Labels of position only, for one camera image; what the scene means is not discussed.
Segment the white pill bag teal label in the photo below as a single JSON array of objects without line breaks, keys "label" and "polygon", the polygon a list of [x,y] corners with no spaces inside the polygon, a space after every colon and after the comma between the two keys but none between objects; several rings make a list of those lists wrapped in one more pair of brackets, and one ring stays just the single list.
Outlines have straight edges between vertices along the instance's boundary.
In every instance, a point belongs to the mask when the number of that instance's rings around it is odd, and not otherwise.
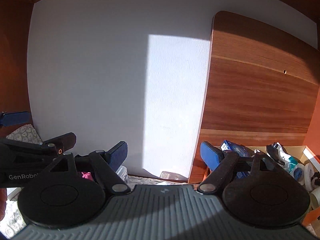
[{"label": "white pill bag teal label", "polygon": [[275,142],[273,147],[277,150],[280,160],[284,162],[283,169],[288,173],[292,172],[298,164],[298,161],[289,155],[279,142]]}]

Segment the orange cardboard storage box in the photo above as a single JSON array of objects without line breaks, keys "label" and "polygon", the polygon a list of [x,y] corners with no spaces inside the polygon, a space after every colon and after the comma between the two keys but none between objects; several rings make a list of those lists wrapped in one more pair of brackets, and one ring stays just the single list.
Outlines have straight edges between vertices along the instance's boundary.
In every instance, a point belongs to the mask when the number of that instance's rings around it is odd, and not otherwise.
[{"label": "orange cardboard storage box", "polygon": [[306,219],[316,209],[316,197],[310,193],[319,187],[319,162],[306,146],[283,146],[276,142],[265,147],[248,147],[261,155],[259,168],[250,172],[254,184],[249,187],[253,221],[262,216],[262,225],[288,226]]}]

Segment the clear plastic blister pack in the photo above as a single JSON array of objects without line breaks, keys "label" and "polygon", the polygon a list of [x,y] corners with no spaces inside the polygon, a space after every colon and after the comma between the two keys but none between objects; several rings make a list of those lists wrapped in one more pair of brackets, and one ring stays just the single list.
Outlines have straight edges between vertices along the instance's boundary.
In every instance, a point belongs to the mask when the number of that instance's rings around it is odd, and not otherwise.
[{"label": "clear plastic blister pack", "polygon": [[160,178],[165,179],[165,180],[176,180],[176,181],[188,181],[188,178],[186,178],[185,176],[182,176],[178,173],[174,173],[174,172],[167,172],[167,171],[163,171],[160,175]]}]

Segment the pink drawstring pouch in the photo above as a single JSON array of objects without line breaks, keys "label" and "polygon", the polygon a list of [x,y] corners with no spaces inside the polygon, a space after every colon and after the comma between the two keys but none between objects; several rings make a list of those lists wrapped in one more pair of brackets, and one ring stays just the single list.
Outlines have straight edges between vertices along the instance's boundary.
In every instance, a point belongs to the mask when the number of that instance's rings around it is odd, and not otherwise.
[{"label": "pink drawstring pouch", "polygon": [[82,172],[82,178],[93,181],[93,177],[91,175],[91,172]]}]

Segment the white tape roll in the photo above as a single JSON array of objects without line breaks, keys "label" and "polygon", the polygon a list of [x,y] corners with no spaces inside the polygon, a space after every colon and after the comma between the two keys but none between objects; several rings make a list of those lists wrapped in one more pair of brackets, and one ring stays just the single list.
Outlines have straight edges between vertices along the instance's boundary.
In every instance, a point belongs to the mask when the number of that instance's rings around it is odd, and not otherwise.
[{"label": "white tape roll", "polygon": [[299,183],[304,180],[304,168],[303,164],[298,163],[290,172],[290,175]]},{"label": "white tape roll", "polygon": [[312,163],[307,163],[304,168],[305,188],[308,192],[319,187],[319,172],[315,172]]}]

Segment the leaf pattern cloth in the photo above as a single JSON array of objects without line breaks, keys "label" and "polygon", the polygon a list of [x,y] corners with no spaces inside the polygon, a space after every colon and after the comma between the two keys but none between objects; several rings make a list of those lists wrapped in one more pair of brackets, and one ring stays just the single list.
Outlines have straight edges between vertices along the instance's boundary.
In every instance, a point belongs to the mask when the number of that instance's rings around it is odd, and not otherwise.
[{"label": "leaf pattern cloth", "polygon": [[42,145],[43,141],[32,124],[26,124],[6,136],[7,139]]}]

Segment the clear plastic container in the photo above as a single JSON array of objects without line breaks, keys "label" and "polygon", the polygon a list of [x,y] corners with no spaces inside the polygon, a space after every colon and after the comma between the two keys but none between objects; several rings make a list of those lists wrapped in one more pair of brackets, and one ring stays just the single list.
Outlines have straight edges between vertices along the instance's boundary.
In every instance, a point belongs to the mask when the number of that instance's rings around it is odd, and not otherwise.
[{"label": "clear plastic container", "polygon": [[127,168],[123,165],[116,170],[116,174],[127,184],[128,183],[128,174]]}]

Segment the black earpiece device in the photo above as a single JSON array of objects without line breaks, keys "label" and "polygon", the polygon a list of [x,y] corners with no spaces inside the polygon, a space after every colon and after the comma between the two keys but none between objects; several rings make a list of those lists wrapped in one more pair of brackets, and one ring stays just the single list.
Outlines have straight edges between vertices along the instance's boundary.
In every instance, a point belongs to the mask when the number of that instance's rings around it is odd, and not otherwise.
[{"label": "black earpiece device", "polygon": [[268,153],[268,155],[279,165],[284,166],[285,162],[281,159],[279,153],[278,153],[278,149],[277,149],[277,144],[274,143],[272,145],[267,145],[266,146],[266,151]]}]

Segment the wooden shelf cabinet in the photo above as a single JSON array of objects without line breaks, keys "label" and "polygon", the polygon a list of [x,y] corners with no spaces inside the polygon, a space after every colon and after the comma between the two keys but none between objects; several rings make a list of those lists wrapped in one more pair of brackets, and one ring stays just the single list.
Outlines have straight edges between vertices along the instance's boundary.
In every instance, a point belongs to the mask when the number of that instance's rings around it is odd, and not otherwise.
[{"label": "wooden shelf cabinet", "polygon": [[258,20],[220,11],[212,23],[198,141],[303,146],[319,91],[319,51]]}]

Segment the blue patterned box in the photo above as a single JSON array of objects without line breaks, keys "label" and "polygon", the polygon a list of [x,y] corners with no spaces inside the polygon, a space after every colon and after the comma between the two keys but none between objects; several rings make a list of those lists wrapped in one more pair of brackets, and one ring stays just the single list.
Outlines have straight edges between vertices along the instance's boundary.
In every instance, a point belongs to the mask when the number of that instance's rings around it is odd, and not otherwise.
[{"label": "blue patterned box", "polygon": [[[220,146],[222,151],[233,151],[237,153],[240,157],[251,157],[251,154],[245,146],[236,144],[234,142],[224,140],[223,143]],[[245,178],[246,176],[249,175],[249,172],[238,172],[236,174],[237,179],[242,179]]]}]

